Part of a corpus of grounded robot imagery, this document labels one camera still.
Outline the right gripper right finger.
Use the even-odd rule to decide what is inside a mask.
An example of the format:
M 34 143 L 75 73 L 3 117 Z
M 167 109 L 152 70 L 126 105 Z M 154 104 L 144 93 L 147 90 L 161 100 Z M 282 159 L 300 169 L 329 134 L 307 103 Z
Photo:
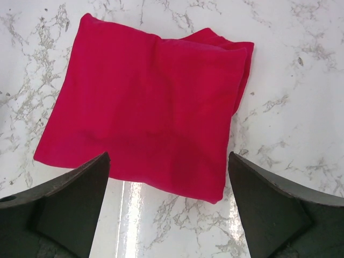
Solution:
M 228 173 L 251 257 L 343 257 L 343 198 L 231 152 Z

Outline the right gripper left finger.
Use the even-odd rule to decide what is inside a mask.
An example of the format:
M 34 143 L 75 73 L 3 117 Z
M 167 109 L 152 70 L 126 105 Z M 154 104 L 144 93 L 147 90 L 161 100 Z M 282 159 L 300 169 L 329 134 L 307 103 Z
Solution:
M 1 198 L 1 257 L 89 257 L 109 179 L 103 153 Z

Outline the magenta t shirt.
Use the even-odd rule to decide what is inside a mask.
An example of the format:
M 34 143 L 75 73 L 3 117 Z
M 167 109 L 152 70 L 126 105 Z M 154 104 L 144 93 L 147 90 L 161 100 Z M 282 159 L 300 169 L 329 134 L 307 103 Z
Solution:
M 86 14 L 34 159 L 76 168 L 107 152 L 112 178 L 215 204 L 253 50 L 209 28 L 163 39 Z

